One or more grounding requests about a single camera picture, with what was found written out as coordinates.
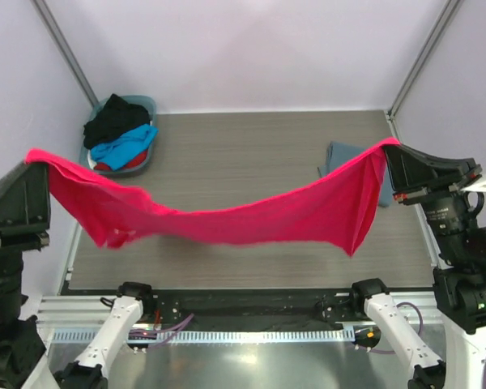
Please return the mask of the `grey blue t shirt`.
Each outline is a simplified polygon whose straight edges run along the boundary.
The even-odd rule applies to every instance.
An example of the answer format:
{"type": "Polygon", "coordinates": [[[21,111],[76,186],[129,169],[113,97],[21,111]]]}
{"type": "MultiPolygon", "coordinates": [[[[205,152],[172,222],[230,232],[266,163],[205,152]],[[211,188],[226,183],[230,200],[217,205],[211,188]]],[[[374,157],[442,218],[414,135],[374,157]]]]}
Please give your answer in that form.
{"type": "MultiPolygon", "coordinates": [[[[357,147],[347,143],[331,141],[326,149],[325,164],[318,166],[318,176],[325,177],[338,167],[365,151],[364,147],[357,147]]],[[[379,207],[389,207],[393,203],[393,188],[388,169],[385,170],[384,180],[378,200],[379,207]]]]}

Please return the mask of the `pink red t shirt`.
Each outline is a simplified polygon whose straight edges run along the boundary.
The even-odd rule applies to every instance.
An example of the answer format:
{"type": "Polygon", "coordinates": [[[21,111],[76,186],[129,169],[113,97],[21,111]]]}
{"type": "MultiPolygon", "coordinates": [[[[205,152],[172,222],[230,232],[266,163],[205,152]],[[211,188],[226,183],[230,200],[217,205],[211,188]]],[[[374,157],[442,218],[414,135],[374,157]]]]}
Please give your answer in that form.
{"type": "Polygon", "coordinates": [[[174,236],[214,245],[327,242],[352,256],[377,213],[388,138],[317,181],[255,203],[184,212],[154,202],[65,158],[32,149],[26,162],[46,163],[50,194],[99,247],[120,249],[142,237],[174,236]]]}

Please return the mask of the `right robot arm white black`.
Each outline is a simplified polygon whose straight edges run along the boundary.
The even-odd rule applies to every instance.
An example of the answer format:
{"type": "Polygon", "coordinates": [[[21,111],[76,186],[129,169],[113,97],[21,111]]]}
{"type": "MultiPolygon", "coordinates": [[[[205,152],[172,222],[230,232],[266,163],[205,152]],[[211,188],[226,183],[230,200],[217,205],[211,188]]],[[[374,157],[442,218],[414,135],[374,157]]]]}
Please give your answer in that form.
{"type": "Polygon", "coordinates": [[[369,320],[355,348],[385,341],[410,388],[486,388],[486,226],[478,217],[486,173],[473,159],[431,156],[405,145],[383,148],[394,198],[420,207],[436,243],[433,298],[398,301],[378,279],[356,282],[351,315],[369,320]]]}

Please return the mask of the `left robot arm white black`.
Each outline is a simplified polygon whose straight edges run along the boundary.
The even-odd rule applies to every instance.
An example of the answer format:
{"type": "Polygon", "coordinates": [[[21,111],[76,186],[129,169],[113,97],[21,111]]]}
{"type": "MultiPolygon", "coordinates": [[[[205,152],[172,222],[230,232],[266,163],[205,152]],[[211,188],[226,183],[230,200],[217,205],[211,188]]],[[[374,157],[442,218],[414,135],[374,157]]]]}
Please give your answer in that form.
{"type": "Polygon", "coordinates": [[[47,165],[19,163],[0,178],[0,388],[106,388],[133,326],[155,317],[151,286],[122,284],[102,320],[71,301],[69,313],[21,318],[23,253],[49,245],[50,217],[47,165]]]}

